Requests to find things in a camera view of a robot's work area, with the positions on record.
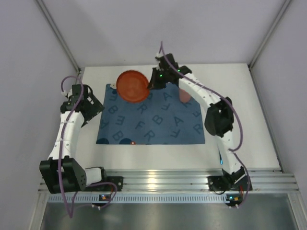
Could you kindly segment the pink plastic cup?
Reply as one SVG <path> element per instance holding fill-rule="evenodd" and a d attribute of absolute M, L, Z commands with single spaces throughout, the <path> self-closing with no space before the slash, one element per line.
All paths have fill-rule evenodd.
<path fill-rule="evenodd" d="M 185 90 L 179 89 L 179 99 L 182 103 L 188 103 L 191 99 L 191 96 Z"/>

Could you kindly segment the red round plate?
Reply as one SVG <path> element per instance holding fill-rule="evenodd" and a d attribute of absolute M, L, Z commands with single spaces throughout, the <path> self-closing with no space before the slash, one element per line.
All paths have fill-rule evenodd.
<path fill-rule="evenodd" d="M 127 70 L 117 78 L 116 89 L 119 96 L 129 103 L 140 103 L 149 95 L 148 79 L 139 71 Z"/>

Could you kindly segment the blue letter-print placemat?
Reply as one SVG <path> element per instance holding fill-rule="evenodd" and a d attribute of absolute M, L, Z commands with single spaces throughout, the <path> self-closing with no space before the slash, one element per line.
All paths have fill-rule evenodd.
<path fill-rule="evenodd" d="M 193 98 L 179 99 L 179 89 L 169 84 L 153 90 L 146 100 L 129 103 L 111 84 L 106 85 L 97 144 L 189 145 L 204 144 L 201 107 Z"/>

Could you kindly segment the blue metallic spoon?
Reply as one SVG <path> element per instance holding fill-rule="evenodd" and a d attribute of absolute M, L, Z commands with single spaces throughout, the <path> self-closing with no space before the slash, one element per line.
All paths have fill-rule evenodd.
<path fill-rule="evenodd" d="M 223 165 L 223 159 L 222 159 L 220 151 L 219 151 L 219 157 L 220 157 L 220 164 Z"/>

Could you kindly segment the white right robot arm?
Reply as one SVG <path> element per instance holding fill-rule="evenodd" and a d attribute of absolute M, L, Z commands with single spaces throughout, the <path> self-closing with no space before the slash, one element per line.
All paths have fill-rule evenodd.
<path fill-rule="evenodd" d="M 164 89 L 172 83 L 187 92 L 206 111 L 204 127 L 216 138 L 222 161 L 221 176 L 209 178 L 210 190 L 227 191 L 245 177 L 245 169 L 237 159 L 237 147 L 233 144 L 233 124 L 238 121 L 232 101 L 205 87 L 187 66 L 179 66 L 171 53 L 156 54 L 157 66 L 153 68 L 149 90 Z"/>

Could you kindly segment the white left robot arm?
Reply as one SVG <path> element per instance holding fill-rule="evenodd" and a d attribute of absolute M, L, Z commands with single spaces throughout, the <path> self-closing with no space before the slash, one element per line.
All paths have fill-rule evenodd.
<path fill-rule="evenodd" d="M 51 194 L 85 191 L 88 186 L 106 181 L 102 166 L 83 168 L 76 160 L 79 133 L 104 107 L 88 85 L 75 84 L 60 107 L 60 126 L 54 147 L 39 170 Z"/>

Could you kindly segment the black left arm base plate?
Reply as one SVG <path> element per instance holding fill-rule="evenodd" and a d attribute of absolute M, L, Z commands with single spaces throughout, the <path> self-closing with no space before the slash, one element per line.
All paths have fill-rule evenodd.
<path fill-rule="evenodd" d="M 116 185 L 117 190 L 120 192 L 122 191 L 124 185 L 124 177 L 122 176 L 108 176 L 106 182 L 113 183 Z M 96 191 L 103 191 L 103 192 L 111 192 L 115 191 L 114 187 L 110 184 L 106 185 L 99 185 L 95 187 Z"/>

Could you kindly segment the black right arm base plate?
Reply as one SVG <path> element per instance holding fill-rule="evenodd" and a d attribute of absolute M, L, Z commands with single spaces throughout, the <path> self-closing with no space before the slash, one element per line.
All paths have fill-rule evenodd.
<path fill-rule="evenodd" d="M 247 191 L 249 189 L 252 190 L 251 182 L 248 182 L 248 177 L 245 175 L 241 180 L 232 184 L 228 182 L 223 176 L 209 176 L 208 178 L 209 190 L 212 192 L 228 192 L 228 191 Z"/>

